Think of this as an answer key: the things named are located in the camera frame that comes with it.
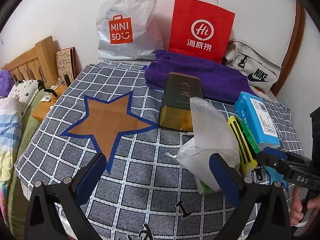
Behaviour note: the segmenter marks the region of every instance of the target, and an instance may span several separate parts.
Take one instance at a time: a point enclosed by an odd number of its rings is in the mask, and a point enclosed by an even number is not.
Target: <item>haidilao logo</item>
[[[207,20],[197,20],[191,26],[192,35],[201,41],[207,41],[212,38],[214,29]]]

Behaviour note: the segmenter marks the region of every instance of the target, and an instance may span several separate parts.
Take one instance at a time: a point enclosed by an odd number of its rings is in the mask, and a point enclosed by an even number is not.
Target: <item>nike logo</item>
[[[248,75],[248,80],[251,82],[269,82],[265,80],[267,76],[267,73],[263,72],[261,69],[258,68],[255,72]]]

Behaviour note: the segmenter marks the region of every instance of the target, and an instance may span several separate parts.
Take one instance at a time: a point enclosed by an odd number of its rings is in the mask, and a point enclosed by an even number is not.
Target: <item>star pattern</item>
[[[61,136],[90,138],[97,153],[106,156],[108,173],[121,136],[146,132],[157,124],[131,113],[132,92],[112,101],[84,96],[85,116],[68,127]]]

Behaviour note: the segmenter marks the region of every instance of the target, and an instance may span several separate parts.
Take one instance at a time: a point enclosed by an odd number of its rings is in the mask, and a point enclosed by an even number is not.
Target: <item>white pillow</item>
[[[20,112],[23,115],[32,103],[33,98],[35,98],[38,90],[37,80],[23,80],[14,84],[9,95],[18,95],[20,103]]]

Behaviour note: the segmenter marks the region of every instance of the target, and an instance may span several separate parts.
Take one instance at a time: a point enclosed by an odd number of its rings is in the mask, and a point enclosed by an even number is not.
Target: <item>wooden bed frame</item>
[[[5,64],[2,69],[8,70],[16,82],[33,79],[51,83],[58,80],[56,49],[52,36],[37,42],[32,49]]]

